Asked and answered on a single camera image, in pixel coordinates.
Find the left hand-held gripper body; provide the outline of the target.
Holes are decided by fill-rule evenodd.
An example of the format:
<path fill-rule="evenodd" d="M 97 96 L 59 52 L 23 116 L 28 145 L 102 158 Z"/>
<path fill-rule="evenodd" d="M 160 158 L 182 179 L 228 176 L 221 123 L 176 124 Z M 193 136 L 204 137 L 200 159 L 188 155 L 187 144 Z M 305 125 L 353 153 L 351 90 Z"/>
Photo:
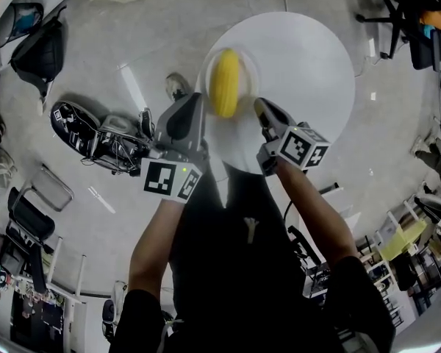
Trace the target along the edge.
<path fill-rule="evenodd" d="M 147 157 L 141 161 L 143 190 L 167 200 L 190 199 L 208 164 L 203 96 L 192 93 L 159 118 Z"/>

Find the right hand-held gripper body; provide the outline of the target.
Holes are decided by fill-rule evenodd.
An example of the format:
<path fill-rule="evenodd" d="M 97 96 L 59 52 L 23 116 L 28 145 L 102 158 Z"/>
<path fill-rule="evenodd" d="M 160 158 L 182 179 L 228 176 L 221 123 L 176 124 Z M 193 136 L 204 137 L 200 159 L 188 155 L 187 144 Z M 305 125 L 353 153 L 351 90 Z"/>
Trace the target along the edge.
<path fill-rule="evenodd" d="M 257 160 L 263 174 L 272 175 L 279 158 L 303 172 L 318 167 L 331 146 L 330 142 L 308 123 L 296 123 L 289 113 L 268 101 L 270 123 L 259 122 L 265 143 L 260 146 Z"/>

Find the white round plate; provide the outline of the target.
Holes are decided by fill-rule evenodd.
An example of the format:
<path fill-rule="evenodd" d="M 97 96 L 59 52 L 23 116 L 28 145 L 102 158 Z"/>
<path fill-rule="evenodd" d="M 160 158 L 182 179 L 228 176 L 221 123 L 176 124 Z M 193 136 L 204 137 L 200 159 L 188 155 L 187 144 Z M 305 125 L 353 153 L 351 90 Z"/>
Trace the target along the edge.
<path fill-rule="evenodd" d="M 231 117 L 234 118 L 239 116 L 244 110 L 246 110 L 251 104 L 253 104 L 254 98 L 259 93 L 259 69 L 257 64 L 254 62 L 253 56 L 250 55 L 245 49 L 242 49 L 240 47 L 224 47 L 221 49 L 217 49 L 212 54 L 208 55 L 204 61 L 204 64 L 202 65 L 201 72 L 198 75 L 196 89 L 206 96 L 207 101 L 210 103 L 212 113 L 216 115 L 212 106 L 212 102 L 209 98 L 209 84 L 215 61 L 219 54 L 225 49 L 233 49 L 234 51 L 236 51 L 240 61 L 238 103 L 236 112 Z"/>

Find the yellow corn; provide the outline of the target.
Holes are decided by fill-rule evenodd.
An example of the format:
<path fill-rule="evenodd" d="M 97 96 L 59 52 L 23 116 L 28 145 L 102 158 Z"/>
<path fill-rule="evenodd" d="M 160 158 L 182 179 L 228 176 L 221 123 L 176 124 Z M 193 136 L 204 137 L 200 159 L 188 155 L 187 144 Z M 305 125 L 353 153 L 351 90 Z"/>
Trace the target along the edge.
<path fill-rule="evenodd" d="M 221 118 L 231 118 L 237 109 L 240 61 L 233 49 L 223 50 L 212 69 L 209 98 L 214 112 Z"/>

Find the person's right forearm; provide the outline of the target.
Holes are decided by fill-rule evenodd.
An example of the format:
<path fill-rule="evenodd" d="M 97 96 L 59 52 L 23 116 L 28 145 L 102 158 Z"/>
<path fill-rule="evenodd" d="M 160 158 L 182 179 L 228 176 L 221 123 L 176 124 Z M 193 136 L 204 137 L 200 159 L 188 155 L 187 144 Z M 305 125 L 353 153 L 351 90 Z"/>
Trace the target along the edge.
<path fill-rule="evenodd" d="M 329 267 L 358 251 L 347 223 L 303 171 L 279 158 L 276 173 Z"/>

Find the person's left forearm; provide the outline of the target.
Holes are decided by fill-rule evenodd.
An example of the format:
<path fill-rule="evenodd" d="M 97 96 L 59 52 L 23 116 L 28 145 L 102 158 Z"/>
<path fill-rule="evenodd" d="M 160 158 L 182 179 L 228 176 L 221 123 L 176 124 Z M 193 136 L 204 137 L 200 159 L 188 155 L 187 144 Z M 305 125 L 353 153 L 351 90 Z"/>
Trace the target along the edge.
<path fill-rule="evenodd" d="M 162 200 L 137 242 L 129 265 L 128 290 L 144 290 L 160 298 L 162 278 L 184 205 Z"/>

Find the round white table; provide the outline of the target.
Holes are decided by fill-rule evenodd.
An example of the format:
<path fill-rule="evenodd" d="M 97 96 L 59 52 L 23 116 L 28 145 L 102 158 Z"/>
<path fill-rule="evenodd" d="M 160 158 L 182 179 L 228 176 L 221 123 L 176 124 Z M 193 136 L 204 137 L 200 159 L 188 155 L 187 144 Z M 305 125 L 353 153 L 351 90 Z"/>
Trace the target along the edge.
<path fill-rule="evenodd" d="M 328 27 L 298 13 L 263 13 L 227 30 L 208 55 L 224 47 L 240 47 L 253 56 L 260 80 L 255 98 L 272 101 L 330 143 L 338 139 L 354 105 L 355 78 L 348 52 Z M 241 171 L 260 174 L 257 153 L 265 139 L 253 104 L 225 119 L 204 101 L 209 153 Z"/>

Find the white marble board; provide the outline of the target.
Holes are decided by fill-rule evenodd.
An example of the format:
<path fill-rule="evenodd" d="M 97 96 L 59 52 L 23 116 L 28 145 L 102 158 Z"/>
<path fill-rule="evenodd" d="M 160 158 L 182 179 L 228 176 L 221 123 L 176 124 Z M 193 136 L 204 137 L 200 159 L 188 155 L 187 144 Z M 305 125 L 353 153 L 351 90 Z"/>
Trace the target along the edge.
<path fill-rule="evenodd" d="M 319 191 L 321 196 L 343 217 L 353 215 L 353 201 L 350 193 L 337 182 Z"/>

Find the person's grey shoe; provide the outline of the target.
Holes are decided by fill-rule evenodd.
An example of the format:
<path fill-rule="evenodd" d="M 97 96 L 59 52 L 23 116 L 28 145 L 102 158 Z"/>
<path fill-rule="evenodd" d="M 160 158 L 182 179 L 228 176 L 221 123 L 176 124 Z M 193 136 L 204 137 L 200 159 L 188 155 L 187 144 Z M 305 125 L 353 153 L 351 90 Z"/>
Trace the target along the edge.
<path fill-rule="evenodd" d="M 173 101 L 179 101 L 189 96 L 192 91 L 187 80 L 179 73 L 173 72 L 165 78 L 165 90 L 168 97 Z"/>

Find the black sticker-covered case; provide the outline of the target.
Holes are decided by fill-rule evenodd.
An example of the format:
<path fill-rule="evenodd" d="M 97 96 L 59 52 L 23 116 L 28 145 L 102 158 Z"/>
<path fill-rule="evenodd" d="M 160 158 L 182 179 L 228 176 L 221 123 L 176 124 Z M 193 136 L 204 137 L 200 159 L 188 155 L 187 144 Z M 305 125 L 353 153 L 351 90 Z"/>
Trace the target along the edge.
<path fill-rule="evenodd" d="M 101 126 L 97 117 L 72 101 L 56 102 L 49 117 L 52 129 L 66 145 L 83 157 L 93 156 Z"/>

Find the person's black clothing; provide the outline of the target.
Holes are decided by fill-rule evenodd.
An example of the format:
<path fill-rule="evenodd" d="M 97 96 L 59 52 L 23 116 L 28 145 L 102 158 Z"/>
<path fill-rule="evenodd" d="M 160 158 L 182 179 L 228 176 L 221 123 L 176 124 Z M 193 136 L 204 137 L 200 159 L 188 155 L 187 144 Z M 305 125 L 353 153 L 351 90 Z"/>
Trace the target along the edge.
<path fill-rule="evenodd" d="M 329 267 L 317 305 L 265 178 L 226 172 L 227 203 L 206 172 L 183 204 L 160 298 L 128 290 L 109 353 L 390 353 L 395 327 L 359 256 Z"/>

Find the yellow-green board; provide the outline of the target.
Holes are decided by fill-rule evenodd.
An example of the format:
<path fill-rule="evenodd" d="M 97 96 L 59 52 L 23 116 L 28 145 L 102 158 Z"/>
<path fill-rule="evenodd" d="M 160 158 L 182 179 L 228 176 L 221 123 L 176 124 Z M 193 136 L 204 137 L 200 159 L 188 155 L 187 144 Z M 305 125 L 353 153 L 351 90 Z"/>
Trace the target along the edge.
<path fill-rule="evenodd" d="M 390 262 L 400 254 L 407 252 L 408 248 L 417 241 L 426 227 L 427 223 L 423 219 L 414 222 L 405 230 L 398 227 L 396 233 L 386 243 L 379 246 L 378 251 L 381 257 Z"/>

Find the black office chair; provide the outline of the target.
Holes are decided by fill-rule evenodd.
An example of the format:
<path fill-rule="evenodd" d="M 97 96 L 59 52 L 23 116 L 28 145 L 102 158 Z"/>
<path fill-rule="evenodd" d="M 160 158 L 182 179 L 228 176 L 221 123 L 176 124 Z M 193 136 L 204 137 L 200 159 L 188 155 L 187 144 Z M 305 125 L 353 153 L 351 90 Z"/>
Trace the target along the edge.
<path fill-rule="evenodd" d="M 440 71 L 441 63 L 441 30 L 434 28 L 431 38 L 423 34 L 423 25 L 420 15 L 423 11 L 441 10 L 441 0 L 382 0 L 387 7 L 387 17 L 366 18 L 355 15 L 361 24 L 389 24 L 392 29 L 390 50 L 382 52 L 383 60 L 391 60 L 396 51 L 397 44 L 402 41 L 410 47 L 413 68 L 423 70 L 433 68 Z"/>

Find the white storage rack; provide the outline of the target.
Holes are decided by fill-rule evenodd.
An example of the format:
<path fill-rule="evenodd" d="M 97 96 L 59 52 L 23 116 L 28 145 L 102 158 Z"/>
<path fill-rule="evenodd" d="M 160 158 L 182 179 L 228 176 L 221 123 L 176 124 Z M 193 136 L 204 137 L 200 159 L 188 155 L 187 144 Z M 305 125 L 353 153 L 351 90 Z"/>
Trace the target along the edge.
<path fill-rule="evenodd" d="M 378 248 L 396 229 L 403 230 L 423 219 L 427 223 L 417 241 L 394 260 L 384 260 Z M 406 294 L 423 313 L 441 288 L 441 197 L 417 193 L 387 212 L 383 225 L 357 245 L 362 263 L 381 294 L 395 325 L 402 324 Z"/>

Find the black backpack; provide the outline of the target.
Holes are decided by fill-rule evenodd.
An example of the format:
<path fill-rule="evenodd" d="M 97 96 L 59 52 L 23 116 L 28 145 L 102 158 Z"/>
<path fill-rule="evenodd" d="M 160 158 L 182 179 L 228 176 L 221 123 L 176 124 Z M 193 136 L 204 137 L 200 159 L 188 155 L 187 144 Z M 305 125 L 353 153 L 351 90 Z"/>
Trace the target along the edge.
<path fill-rule="evenodd" d="M 40 114 L 45 110 L 49 87 L 61 72 L 64 60 L 64 29 L 57 14 L 29 35 L 12 53 L 10 65 L 18 77 L 39 93 Z"/>

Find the orange cushion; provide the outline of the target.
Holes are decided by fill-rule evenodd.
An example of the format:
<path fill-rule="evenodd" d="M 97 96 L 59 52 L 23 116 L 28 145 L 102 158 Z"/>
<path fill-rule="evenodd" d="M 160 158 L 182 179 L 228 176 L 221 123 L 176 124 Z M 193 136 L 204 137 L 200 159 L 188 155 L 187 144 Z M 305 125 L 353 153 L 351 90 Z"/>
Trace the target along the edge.
<path fill-rule="evenodd" d="M 420 23 L 426 26 L 433 26 L 441 30 L 441 10 L 428 11 L 425 10 L 420 15 Z"/>

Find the black mesh wastebasket with teal bag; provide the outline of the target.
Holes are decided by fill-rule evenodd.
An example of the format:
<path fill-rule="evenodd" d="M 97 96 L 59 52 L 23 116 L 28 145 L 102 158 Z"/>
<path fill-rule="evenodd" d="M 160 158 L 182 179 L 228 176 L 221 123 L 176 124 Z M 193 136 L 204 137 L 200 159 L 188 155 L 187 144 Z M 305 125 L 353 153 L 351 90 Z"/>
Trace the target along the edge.
<path fill-rule="evenodd" d="M 41 3 L 11 3 L 0 17 L 0 48 L 30 34 L 40 26 L 43 14 Z"/>

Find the black metal frame chair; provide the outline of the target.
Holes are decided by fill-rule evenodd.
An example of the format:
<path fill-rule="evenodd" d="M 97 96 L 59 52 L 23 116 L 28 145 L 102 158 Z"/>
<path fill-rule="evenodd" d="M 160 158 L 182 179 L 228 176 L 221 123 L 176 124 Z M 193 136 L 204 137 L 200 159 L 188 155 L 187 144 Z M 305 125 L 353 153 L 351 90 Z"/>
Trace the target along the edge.
<path fill-rule="evenodd" d="M 47 211 L 61 213 L 73 199 L 74 192 L 42 164 L 21 188 L 10 189 L 7 232 L 17 227 L 26 239 L 43 246 L 55 231 L 55 222 Z"/>

